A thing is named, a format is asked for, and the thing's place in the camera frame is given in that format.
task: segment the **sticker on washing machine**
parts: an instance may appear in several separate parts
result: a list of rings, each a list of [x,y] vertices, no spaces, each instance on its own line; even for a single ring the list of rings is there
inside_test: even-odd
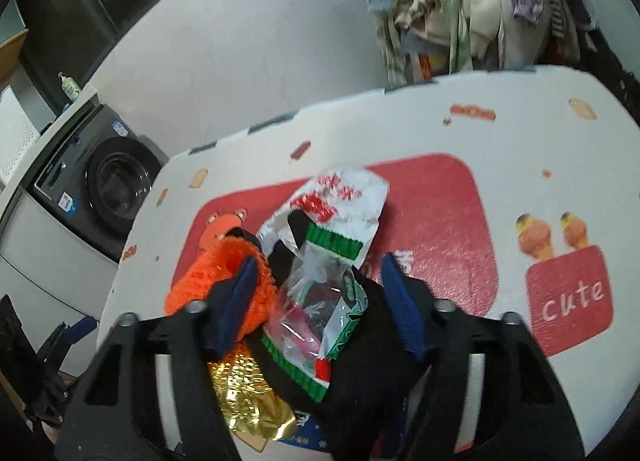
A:
[[[69,196],[66,192],[62,193],[60,197],[60,201],[58,201],[58,206],[62,208],[66,212],[66,215],[70,216],[73,212],[76,211],[76,205],[74,203],[74,199]]]
[[[117,120],[111,124],[111,127],[113,127],[113,130],[116,131],[120,136],[127,136],[127,134],[129,134],[129,131],[127,131],[124,126]]]

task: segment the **gold foil wrapper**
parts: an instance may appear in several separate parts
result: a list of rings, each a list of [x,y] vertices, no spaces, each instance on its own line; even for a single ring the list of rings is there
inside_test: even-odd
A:
[[[222,362],[209,363],[209,373],[229,430],[269,440],[288,439],[296,433],[291,407],[267,384],[244,345]]]

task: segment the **cabinet door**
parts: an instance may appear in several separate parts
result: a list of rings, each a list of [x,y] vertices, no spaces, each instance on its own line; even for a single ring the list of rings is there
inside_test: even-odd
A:
[[[118,265],[24,194],[2,235],[0,255],[53,297],[100,320]]]
[[[9,295],[22,329],[37,351],[61,322],[73,325],[84,314],[47,295],[0,257],[0,297]],[[72,376],[81,375],[95,354],[98,330],[71,346],[61,370]]]

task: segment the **transparent plastic wrapper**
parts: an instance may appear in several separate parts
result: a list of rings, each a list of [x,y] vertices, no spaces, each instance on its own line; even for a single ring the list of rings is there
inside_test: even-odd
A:
[[[352,259],[361,267],[376,231],[389,184],[361,167],[336,167],[322,172],[297,189],[258,229],[262,251],[269,255],[278,240],[298,253],[287,223],[293,210],[303,210],[318,226],[362,244]]]
[[[316,401],[329,387],[330,361],[367,309],[349,258],[361,249],[357,241],[310,225],[265,324],[271,355]]]

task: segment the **orange knitted item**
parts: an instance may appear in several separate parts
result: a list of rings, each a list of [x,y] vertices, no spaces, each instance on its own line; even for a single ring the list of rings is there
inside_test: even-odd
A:
[[[238,332],[238,341],[242,340],[244,335],[267,320],[276,298],[276,287],[264,255],[240,237],[223,237],[196,259],[184,277],[167,294],[164,301],[165,314],[174,314],[191,300],[206,298],[215,282],[230,279],[238,272],[247,255],[252,255],[257,260],[258,286]]]

